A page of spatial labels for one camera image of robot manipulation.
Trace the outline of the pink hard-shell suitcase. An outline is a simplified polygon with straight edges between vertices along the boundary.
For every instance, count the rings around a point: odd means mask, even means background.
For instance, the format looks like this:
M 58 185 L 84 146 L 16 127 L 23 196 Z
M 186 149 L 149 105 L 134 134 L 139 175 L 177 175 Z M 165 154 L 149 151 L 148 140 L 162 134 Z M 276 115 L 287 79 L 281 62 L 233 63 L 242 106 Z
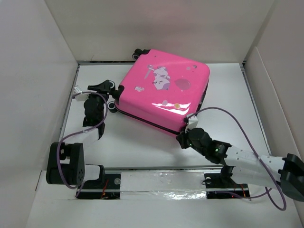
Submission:
M 156 49 L 136 49 L 135 63 L 111 92 L 120 113 L 173 135 L 205 98 L 208 65 Z

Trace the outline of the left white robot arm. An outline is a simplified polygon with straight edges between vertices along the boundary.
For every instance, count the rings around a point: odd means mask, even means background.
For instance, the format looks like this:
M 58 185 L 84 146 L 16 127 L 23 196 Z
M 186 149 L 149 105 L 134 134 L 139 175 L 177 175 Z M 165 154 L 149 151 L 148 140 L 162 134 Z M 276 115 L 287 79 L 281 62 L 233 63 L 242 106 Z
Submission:
M 84 102 L 83 129 L 51 144 L 46 173 L 48 184 L 75 189 L 85 182 L 84 148 L 90 144 L 88 140 L 99 140 L 103 136 L 109 111 L 107 101 L 114 91 L 115 83 L 111 80 L 90 85 L 87 91 L 78 86 L 74 88 L 72 98 Z

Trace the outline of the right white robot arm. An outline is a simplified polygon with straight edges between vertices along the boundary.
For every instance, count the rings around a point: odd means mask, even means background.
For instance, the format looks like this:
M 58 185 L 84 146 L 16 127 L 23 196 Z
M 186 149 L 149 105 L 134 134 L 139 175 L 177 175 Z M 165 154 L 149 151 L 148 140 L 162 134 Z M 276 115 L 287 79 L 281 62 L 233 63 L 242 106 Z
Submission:
M 304 200 L 304 163 L 294 154 L 286 157 L 256 155 L 226 142 L 213 140 L 201 128 L 176 136 L 182 149 L 192 148 L 213 164 L 223 166 L 219 175 L 225 187 L 253 184 L 273 188 L 296 201 Z

